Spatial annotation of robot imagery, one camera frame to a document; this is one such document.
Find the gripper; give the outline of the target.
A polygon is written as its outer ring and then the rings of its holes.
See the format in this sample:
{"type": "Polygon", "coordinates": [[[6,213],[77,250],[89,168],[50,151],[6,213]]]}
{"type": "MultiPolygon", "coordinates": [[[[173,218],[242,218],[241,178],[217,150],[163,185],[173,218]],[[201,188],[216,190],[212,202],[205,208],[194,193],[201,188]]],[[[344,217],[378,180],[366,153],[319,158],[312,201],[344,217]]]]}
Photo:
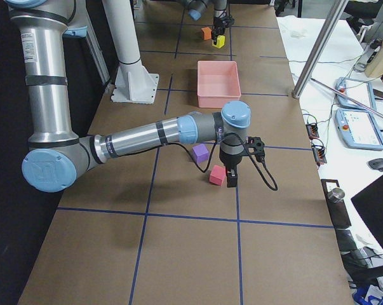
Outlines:
{"type": "MultiPolygon", "coordinates": [[[[242,157],[245,156],[245,150],[242,144],[220,144],[219,158],[226,168],[236,168],[241,163],[242,157]]],[[[237,187],[238,173],[237,170],[227,170],[227,187],[237,187]]]]}
{"type": "Polygon", "coordinates": [[[217,41],[218,37],[225,31],[225,18],[214,17],[212,26],[212,41],[217,41]]]}

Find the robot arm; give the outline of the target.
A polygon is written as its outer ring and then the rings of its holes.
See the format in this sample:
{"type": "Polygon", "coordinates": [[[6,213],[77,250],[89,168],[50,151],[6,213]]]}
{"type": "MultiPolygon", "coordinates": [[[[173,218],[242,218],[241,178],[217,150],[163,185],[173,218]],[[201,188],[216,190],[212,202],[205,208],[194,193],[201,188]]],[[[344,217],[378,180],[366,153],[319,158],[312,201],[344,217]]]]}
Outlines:
{"type": "Polygon", "coordinates": [[[218,45],[220,38],[225,38],[225,30],[234,24],[234,19],[227,13],[227,1],[210,0],[178,0],[179,4],[187,11],[187,14],[194,20],[199,20],[209,5],[213,5],[213,24],[211,39],[213,45],[218,45]]]}
{"type": "Polygon", "coordinates": [[[110,135],[83,135],[107,87],[109,68],[100,51],[85,1],[8,1],[24,54],[33,133],[22,161],[25,180],[47,193],[62,191],[84,173],[113,158],[173,144],[213,141],[219,146],[228,187],[248,155],[250,107],[241,101],[234,61],[198,62],[198,105],[193,112],[110,135]]]}

